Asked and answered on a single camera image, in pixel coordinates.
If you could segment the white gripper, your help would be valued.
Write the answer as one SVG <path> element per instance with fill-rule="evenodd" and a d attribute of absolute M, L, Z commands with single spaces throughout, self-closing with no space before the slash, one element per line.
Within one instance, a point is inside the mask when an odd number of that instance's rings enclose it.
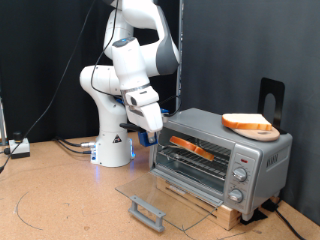
<path fill-rule="evenodd" d="M 123 90 L 122 96 L 129 121 L 148 131 L 148 142 L 155 144 L 155 132 L 163 127 L 158 93 L 151 86 L 145 85 Z"/>

